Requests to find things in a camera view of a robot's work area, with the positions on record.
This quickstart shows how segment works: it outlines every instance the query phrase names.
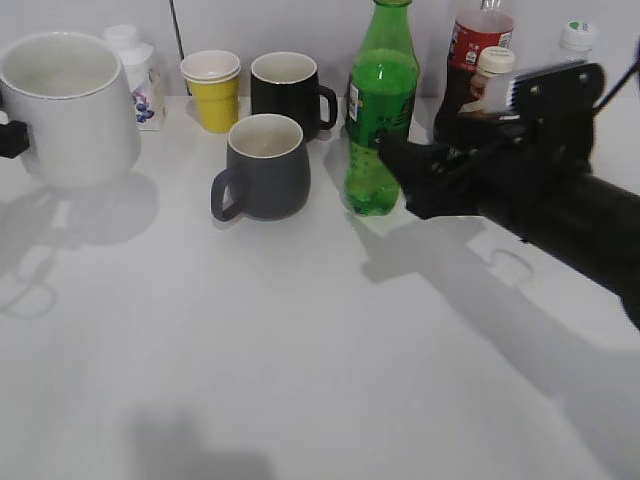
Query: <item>yellow cup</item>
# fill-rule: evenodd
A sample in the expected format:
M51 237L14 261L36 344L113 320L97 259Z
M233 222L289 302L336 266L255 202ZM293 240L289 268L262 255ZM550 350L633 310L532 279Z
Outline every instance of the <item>yellow cup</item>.
M187 83L204 129L215 133L231 130L238 121L238 76L220 83Z
M240 59L230 52L196 52L180 64L198 110L200 124L224 133L238 121Z

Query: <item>black mug handle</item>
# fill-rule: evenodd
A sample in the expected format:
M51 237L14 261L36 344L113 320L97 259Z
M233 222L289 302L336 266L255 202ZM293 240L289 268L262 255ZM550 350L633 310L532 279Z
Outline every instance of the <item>black mug handle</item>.
M320 130L331 130L338 120L338 98L333 90L323 85L319 86L319 93L320 96L326 98L329 103L329 121L325 122L321 118Z
M224 208L224 192L231 182L237 182L240 198ZM228 222L237 217L244 209L244 181L238 167L227 168L220 173L211 185L211 213L221 222Z
M0 95L0 107L3 105ZM29 133L27 124L11 121L0 125L0 157L16 158L29 148Z

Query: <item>white bottle cap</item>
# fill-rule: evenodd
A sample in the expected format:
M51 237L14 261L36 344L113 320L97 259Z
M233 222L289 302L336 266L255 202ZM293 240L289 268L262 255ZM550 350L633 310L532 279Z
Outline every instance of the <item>white bottle cap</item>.
M569 22L562 30L561 45L578 51L593 49L598 39L598 29L592 24L580 20Z
M508 48L488 47L480 54L478 70L480 75L492 77L513 70L516 54Z
M135 25L115 25L104 31L104 39L114 50L133 50L142 44Z

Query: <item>red label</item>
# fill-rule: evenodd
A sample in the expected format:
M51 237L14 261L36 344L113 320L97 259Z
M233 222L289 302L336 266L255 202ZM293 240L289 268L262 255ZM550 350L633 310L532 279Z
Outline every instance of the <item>red label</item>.
M511 33L480 33L469 30L456 22L449 48L449 65L467 72L475 72L480 53L487 47L509 48Z

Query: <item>green plastic bottle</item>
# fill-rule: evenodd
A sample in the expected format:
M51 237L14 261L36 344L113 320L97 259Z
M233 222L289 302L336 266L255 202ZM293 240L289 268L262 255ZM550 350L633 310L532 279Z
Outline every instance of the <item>green plastic bottle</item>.
M378 158L378 142L382 135L409 135L420 76L409 30L411 0L375 3L351 72L347 114L351 163L345 196L361 215L386 215L398 200L400 187Z

